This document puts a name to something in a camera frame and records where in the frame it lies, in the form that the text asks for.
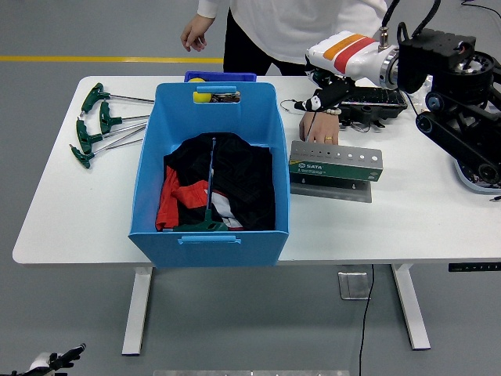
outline gray floor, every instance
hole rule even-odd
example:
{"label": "gray floor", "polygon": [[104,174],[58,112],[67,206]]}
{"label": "gray floor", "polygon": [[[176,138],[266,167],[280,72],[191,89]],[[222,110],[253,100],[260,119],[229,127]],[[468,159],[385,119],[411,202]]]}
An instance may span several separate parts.
{"label": "gray floor", "polygon": [[[398,21],[405,20],[412,29],[427,12],[428,5],[411,9],[416,2],[402,3],[391,21],[393,33]],[[495,0],[481,4],[501,10]],[[178,36],[195,9],[194,0],[0,0],[0,55],[194,56],[182,49]],[[224,10],[207,33],[207,50],[196,56],[222,56]],[[493,13],[443,1],[430,27],[476,35],[478,49],[501,57],[501,22]],[[89,75],[187,70],[221,67],[0,62],[0,373],[25,371],[39,352],[62,352],[85,342],[88,349],[71,375],[147,376],[160,369],[358,374],[365,306],[340,299],[337,271],[369,272],[369,266],[158,271],[142,355],[123,357],[131,269],[27,269],[13,261],[17,235],[78,82]],[[75,226],[85,226],[77,213]],[[501,274],[414,266],[413,281],[432,346],[414,352],[390,267],[376,266],[375,271],[364,375],[499,374]]]}

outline green handle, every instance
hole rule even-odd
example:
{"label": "green handle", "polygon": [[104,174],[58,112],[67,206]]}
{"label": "green handle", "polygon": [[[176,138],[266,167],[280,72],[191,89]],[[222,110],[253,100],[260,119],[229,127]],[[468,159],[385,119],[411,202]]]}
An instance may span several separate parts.
{"label": "green handle", "polygon": [[101,125],[101,133],[109,133],[111,127],[117,124],[122,124],[121,117],[111,117],[110,116],[110,104],[108,102],[102,102],[99,110],[99,123]]}
{"label": "green handle", "polygon": [[110,94],[103,91],[103,84],[98,82],[96,86],[88,93],[84,104],[81,105],[81,110],[86,114],[94,107],[94,104],[100,99],[109,99]]}
{"label": "green handle", "polygon": [[90,160],[94,158],[94,154],[83,154],[79,149],[77,149],[75,146],[70,144],[71,152],[73,155],[78,159],[78,161],[84,166],[85,168],[91,168],[91,162]]}
{"label": "green handle", "polygon": [[84,154],[92,152],[92,144],[103,139],[103,135],[89,135],[83,120],[77,120],[77,137]]}

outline hand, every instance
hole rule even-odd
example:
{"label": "hand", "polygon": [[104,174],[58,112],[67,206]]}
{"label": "hand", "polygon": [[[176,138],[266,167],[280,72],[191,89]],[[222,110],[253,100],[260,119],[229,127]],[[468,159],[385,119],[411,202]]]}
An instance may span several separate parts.
{"label": "hand", "polygon": [[205,33],[213,22],[214,18],[203,17],[199,14],[188,22],[181,34],[181,43],[186,51],[191,51],[191,48],[198,52],[205,49],[207,45]]}
{"label": "hand", "polygon": [[309,143],[317,142],[338,145],[339,117],[337,115],[326,114],[325,112],[305,112],[299,123],[299,137],[301,140],[308,141]]}

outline orange stripe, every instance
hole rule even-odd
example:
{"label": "orange stripe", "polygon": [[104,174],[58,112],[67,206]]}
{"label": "orange stripe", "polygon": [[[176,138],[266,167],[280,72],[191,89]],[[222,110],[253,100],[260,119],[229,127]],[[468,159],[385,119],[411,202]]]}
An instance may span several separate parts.
{"label": "orange stripe", "polygon": [[342,41],[336,43],[335,45],[333,45],[329,49],[327,49],[323,53],[323,57],[328,59],[328,60],[333,60],[338,52],[340,52],[342,49],[345,49],[346,47],[348,47],[351,43],[356,42],[362,38],[367,38],[367,37],[365,37],[361,34],[353,34],[353,35],[343,39]]}
{"label": "orange stripe", "polygon": [[356,43],[350,45],[347,49],[345,49],[337,56],[336,61],[334,62],[334,68],[336,68],[337,71],[341,72],[342,74],[346,73],[346,64],[348,63],[348,60],[358,51],[374,42],[374,39],[364,37],[363,39],[360,39]]}

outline table leg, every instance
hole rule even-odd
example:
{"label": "table leg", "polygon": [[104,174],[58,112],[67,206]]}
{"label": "table leg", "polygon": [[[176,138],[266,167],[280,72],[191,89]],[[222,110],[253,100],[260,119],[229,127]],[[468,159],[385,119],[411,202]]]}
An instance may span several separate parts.
{"label": "table leg", "polygon": [[135,268],[134,287],[132,288],[122,355],[138,356],[141,352],[142,331],[146,318],[152,272],[153,268],[151,267]]}
{"label": "table leg", "polygon": [[409,269],[413,264],[392,264],[395,283],[397,284],[398,295],[402,304],[402,310],[407,324],[409,339],[414,350],[429,350],[430,341],[424,326],[423,317],[416,292],[414,291],[413,280],[410,277]]}

